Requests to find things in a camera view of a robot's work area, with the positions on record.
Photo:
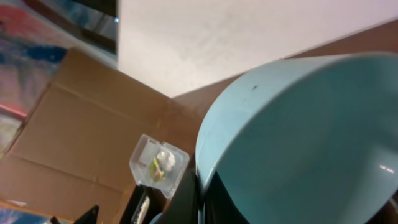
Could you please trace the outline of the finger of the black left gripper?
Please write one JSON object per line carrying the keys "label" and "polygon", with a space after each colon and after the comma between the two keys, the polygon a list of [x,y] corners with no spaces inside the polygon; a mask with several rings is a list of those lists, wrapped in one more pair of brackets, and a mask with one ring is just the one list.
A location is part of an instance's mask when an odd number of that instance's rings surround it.
{"label": "finger of the black left gripper", "polygon": [[97,224],[99,210],[100,207],[98,205],[94,205],[80,218],[75,220],[73,224]]}

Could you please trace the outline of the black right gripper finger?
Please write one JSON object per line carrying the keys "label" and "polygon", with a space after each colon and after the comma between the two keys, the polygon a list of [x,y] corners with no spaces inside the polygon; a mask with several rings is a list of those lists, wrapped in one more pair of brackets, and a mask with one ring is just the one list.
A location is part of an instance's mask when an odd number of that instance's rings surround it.
{"label": "black right gripper finger", "polygon": [[151,224],[199,224],[197,176],[193,169],[185,172],[165,211]]}

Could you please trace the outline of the green yellow snack wrapper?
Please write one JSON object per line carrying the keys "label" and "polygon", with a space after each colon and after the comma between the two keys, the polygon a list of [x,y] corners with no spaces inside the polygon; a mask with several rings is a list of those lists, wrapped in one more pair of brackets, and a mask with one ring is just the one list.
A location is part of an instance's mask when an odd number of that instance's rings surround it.
{"label": "green yellow snack wrapper", "polygon": [[149,175],[153,182],[159,182],[165,176],[165,172],[162,170],[159,161],[156,158],[153,158],[152,163],[149,166]]}

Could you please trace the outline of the light blue bowl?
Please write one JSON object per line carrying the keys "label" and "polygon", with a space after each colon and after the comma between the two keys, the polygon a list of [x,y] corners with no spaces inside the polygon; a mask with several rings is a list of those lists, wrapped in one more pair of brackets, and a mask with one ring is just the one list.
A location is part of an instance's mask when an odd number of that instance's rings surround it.
{"label": "light blue bowl", "polygon": [[195,160],[249,223],[365,223],[397,190],[397,55],[278,60],[210,106]]}

